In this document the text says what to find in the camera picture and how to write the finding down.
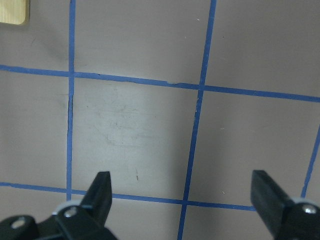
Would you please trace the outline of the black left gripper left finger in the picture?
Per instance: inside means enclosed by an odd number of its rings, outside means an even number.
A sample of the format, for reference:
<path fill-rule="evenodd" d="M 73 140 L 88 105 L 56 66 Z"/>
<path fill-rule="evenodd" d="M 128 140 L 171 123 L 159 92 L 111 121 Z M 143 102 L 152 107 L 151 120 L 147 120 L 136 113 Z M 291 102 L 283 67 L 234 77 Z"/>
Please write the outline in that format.
<path fill-rule="evenodd" d="M 65 202 L 42 222 L 14 215 L 0 222 L 2 240 L 116 240 L 105 227 L 112 206 L 111 175 L 98 172 L 80 203 Z"/>

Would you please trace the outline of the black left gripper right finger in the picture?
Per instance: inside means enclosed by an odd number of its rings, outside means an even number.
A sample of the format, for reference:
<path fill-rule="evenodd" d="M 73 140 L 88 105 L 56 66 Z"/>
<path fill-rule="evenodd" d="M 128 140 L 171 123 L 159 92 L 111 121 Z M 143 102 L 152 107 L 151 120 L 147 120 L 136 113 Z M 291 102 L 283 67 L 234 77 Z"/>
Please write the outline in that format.
<path fill-rule="evenodd" d="M 274 240 L 320 238 L 320 206 L 290 197 L 264 170 L 252 171 L 251 203 Z"/>

